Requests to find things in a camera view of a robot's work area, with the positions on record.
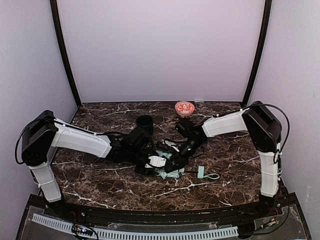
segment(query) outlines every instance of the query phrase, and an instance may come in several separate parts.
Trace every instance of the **brown marble surface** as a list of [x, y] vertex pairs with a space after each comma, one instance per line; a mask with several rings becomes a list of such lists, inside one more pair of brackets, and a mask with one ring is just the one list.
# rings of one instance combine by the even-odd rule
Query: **brown marble surface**
[[[239, 109], [238, 103], [195, 103], [194, 123]], [[153, 139], [183, 140], [175, 130], [175, 102], [88, 103], [81, 106], [73, 125], [96, 132], [129, 133], [141, 115], [154, 121]], [[208, 140], [204, 155], [191, 158], [185, 167], [220, 179], [197, 179], [185, 173], [178, 179], [162, 179], [134, 173], [129, 162], [116, 164], [82, 152], [59, 149], [52, 169], [66, 200], [86, 206], [142, 211], [181, 211], [235, 206], [258, 201], [260, 161], [247, 132], [220, 135]]]

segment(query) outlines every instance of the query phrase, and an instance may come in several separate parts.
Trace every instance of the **lavender wall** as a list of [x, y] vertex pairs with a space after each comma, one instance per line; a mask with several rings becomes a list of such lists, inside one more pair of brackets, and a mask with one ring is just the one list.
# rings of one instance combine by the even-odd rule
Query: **lavender wall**
[[22, 128], [43, 110], [71, 120], [76, 104], [62, 64], [48, 0], [4, 0], [0, 7], [0, 238], [15, 239], [30, 193], [30, 171], [17, 165]]
[[283, 108], [290, 118], [283, 178], [320, 239], [320, 1], [273, 2], [255, 100]]
[[61, 0], [83, 102], [241, 101], [264, 0]]

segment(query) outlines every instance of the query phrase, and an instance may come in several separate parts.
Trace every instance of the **teal strap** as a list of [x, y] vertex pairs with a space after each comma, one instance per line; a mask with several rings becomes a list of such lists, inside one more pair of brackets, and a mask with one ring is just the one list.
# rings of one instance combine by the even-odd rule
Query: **teal strap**
[[218, 180], [220, 178], [220, 175], [218, 173], [211, 173], [211, 174], [205, 175], [205, 167], [204, 166], [198, 166], [197, 178], [198, 179], [208, 178], [208, 179], [212, 179], [212, 180]]
[[218, 173], [211, 173], [211, 174], [203, 176], [203, 178], [218, 180], [220, 178], [220, 175]]

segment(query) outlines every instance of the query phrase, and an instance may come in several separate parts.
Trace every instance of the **metal bar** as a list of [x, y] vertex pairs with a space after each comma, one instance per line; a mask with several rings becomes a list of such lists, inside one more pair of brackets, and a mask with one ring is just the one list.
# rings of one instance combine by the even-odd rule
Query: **metal bar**
[[81, 103], [81, 99], [80, 99], [80, 96], [79, 96], [79, 93], [77, 90], [74, 76], [72, 74], [72, 70], [71, 70], [71, 66], [70, 66], [70, 62], [69, 62], [69, 58], [68, 58], [68, 54], [67, 54], [64, 36], [63, 36], [62, 28], [61, 28], [57, 0], [50, 0], [50, 5], [51, 5], [51, 12], [52, 12], [53, 24], [54, 24], [54, 28], [55, 28], [56, 39], [58, 41], [65, 73], [68, 78], [68, 82], [69, 82], [69, 85], [70, 85], [70, 88], [72, 91], [74, 101], [75, 101], [76, 105], [78, 107], [80, 107], [82, 105], [82, 103]]
[[256, 52], [255, 52], [255, 56], [254, 56], [254, 61], [253, 61], [249, 81], [246, 86], [243, 100], [241, 102], [242, 107], [247, 106], [252, 89], [255, 84], [256, 77], [257, 77], [257, 73], [258, 73], [258, 69], [259, 69], [259, 65], [260, 65], [260, 61], [261, 61], [261, 56], [262, 56], [262, 52], [264, 50], [264, 45], [265, 45], [265, 40], [266, 40], [266, 35], [267, 35], [267, 29], [268, 29], [270, 12], [271, 12], [271, 5], [272, 5], [272, 0], [265, 0], [259, 40], [258, 40], [258, 44], [256, 47]]

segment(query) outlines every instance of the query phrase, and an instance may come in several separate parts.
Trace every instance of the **pink bowl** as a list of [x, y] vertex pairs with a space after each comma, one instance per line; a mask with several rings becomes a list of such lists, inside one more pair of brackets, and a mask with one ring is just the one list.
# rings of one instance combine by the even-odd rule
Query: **pink bowl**
[[195, 111], [195, 105], [188, 101], [180, 101], [174, 106], [181, 117], [188, 117]]

